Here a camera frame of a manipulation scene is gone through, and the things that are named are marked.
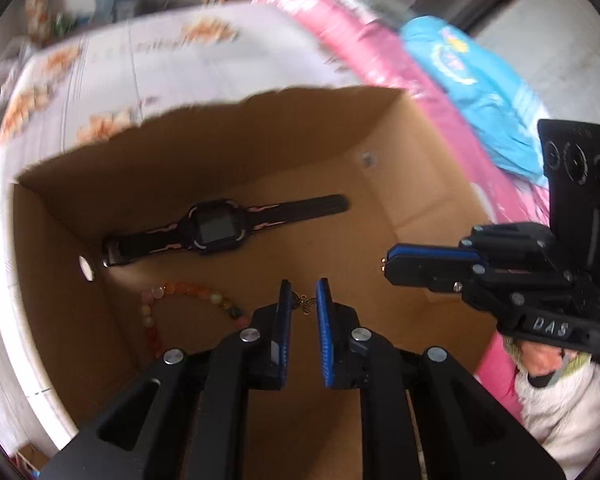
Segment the right hand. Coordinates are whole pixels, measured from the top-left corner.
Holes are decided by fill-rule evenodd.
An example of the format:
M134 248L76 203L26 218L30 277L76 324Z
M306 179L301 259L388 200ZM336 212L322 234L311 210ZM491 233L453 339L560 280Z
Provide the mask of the right hand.
M564 362L570 362L577 352L563 348L537 344L532 341L519 341L520 362L532 377L553 374L562 367Z

